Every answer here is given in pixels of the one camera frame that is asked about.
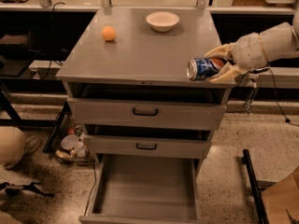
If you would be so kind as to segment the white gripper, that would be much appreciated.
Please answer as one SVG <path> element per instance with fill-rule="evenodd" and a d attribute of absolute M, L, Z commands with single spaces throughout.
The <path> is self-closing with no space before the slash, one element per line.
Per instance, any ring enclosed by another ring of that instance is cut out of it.
<path fill-rule="evenodd" d="M 220 72 L 209 78 L 211 83 L 222 83 L 235 79 L 245 71 L 253 71 L 266 66 L 267 60 L 262 49 L 262 40 L 257 33 L 241 36 L 236 42 L 217 46 L 205 54 L 206 58 L 231 60 Z"/>

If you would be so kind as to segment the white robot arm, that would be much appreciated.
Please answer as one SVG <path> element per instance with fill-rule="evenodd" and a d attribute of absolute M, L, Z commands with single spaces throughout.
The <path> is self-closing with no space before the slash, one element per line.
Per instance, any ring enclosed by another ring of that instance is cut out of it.
<path fill-rule="evenodd" d="M 222 83 L 267 67 L 279 59 L 299 57 L 299 12 L 292 17 L 292 24 L 283 22 L 260 33 L 239 37 L 235 42 L 217 46 L 205 58 L 221 58 L 227 61 L 220 72 L 208 79 Z"/>

